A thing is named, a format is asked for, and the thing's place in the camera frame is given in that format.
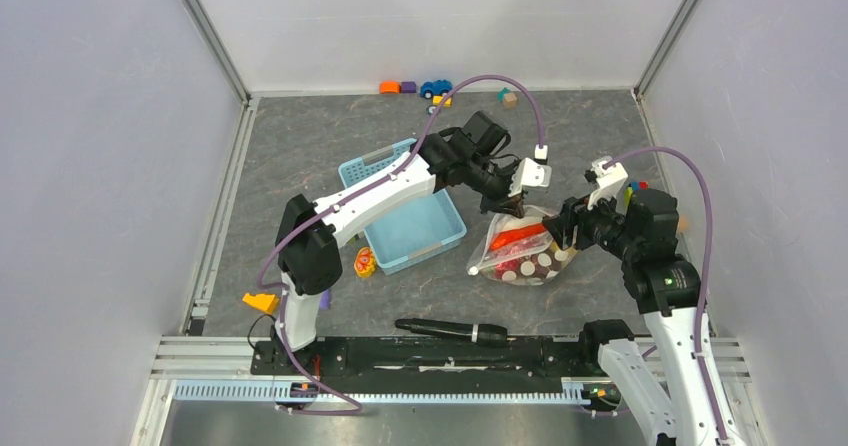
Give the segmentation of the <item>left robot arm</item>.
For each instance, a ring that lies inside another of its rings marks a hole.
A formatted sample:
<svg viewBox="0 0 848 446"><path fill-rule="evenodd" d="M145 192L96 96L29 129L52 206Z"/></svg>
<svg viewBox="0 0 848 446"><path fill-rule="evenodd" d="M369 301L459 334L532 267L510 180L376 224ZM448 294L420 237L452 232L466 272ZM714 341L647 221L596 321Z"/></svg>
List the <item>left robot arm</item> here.
<svg viewBox="0 0 848 446"><path fill-rule="evenodd" d="M278 265L282 279L278 363L295 374L312 365L320 298L343 272L340 249L373 222L458 185L480 195L484 212L522 216L522 161L505 153L510 142L504 127L477 111L461 127L422 136L397 160L351 187L318 200L302 194L290 199L266 261Z"/></svg>

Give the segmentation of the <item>dark red toy beet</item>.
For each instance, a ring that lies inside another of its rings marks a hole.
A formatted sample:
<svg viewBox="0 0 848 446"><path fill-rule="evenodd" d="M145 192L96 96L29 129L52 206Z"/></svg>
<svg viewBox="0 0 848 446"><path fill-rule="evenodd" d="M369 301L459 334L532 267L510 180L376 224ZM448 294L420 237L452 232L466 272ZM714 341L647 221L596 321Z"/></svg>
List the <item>dark red toy beet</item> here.
<svg viewBox="0 0 848 446"><path fill-rule="evenodd" d="M517 279L528 284L541 284L552 279L564 268L553 253L541 252L522 257L516 270Z"/></svg>

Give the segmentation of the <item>clear polka dot zip bag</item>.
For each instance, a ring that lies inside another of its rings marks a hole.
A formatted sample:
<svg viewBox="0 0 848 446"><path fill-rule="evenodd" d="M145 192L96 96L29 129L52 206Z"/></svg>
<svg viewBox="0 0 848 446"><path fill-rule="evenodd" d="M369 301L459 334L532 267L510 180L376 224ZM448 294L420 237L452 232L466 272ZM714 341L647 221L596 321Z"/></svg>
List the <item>clear polka dot zip bag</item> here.
<svg viewBox="0 0 848 446"><path fill-rule="evenodd" d="M574 248L560 249L548 232L512 243L495 251L489 249L489 244L503 230L542 223L546 216L553 214L554 211L549 208L529 205L525 207L525 217L521 219L505 214L494 215L484 239L478 244L466 263L466 273L470 276L481 276L492 281L515 286L539 286L551 280L548 279L541 284L528 284L518 280L516 274L519 260L528 255L541 252L553 253L556 260L563 263L564 268L560 272L564 271L574 260L578 251Z"/></svg>

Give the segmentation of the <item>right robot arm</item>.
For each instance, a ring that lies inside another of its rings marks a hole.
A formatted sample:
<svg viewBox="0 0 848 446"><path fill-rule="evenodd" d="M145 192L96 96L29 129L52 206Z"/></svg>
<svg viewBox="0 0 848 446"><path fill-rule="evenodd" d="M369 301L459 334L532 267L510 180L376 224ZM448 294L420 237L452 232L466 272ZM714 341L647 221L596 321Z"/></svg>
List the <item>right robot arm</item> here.
<svg viewBox="0 0 848 446"><path fill-rule="evenodd" d="M664 377L648 369L622 320L586 323L577 358L585 371L613 381L645 443L742 445L700 302L701 275L677 252L678 221L675 198L643 189L623 214L613 199L591 205L588 198L569 198L542 223L560 247L598 246L621 262L624 286L653 338Z"/></svg>

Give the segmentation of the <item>orange toy carrot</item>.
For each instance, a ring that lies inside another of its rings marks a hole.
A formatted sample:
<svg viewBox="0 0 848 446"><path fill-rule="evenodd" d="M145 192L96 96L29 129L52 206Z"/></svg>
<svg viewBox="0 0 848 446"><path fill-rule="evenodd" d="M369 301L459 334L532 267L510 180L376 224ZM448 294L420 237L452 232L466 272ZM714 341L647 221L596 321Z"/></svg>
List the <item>orange toy carrot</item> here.
<svg viewBox="0 0 848 446"><path fill-rule="evenodd" d="M489 244L489 249L491 251L499 250L512 243L546 232L547 229L542 223L535 223L516 229L503 230L492 239Z"/></svg>

